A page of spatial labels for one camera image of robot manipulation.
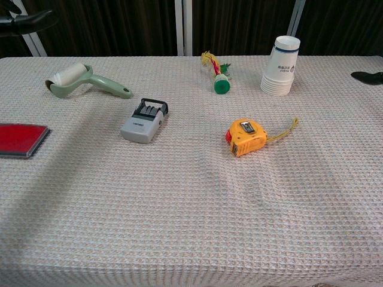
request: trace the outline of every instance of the green handle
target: green handle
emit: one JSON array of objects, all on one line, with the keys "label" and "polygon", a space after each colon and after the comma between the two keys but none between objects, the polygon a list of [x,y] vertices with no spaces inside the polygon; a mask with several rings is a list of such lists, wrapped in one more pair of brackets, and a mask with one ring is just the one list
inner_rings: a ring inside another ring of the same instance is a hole
[{"label": "green handle", "polygon": [[132,96],[132,92],[128,88],[124,87],[123,85],[120,85],[115,81],[112,81],[108,78],[104,78],[99,75],[92,75],[87,80],[87,82],[98,86],[101,89],[108,91],[109,93],[112,93],[122,99],[128,99]]}]

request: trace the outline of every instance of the white tablecloth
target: white tablecloth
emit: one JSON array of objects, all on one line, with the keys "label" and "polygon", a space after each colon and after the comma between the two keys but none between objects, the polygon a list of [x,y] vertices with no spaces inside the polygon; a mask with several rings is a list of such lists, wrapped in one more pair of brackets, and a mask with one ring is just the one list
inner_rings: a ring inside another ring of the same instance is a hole
[{"label": "white tablecloth", "polygon": [[[48,125],[28,160],[0,159],[0,286],[383,286],[381,57],[299,57],[290,94],[260,88],[266,56],[215,94],[199,57],[0,60],[0,122]],[[81,61],[132,89],[44,80]],[[150,144],[119,128],[142,97],[169,116]],[[286,138],[235,158],[249,117]]]}]

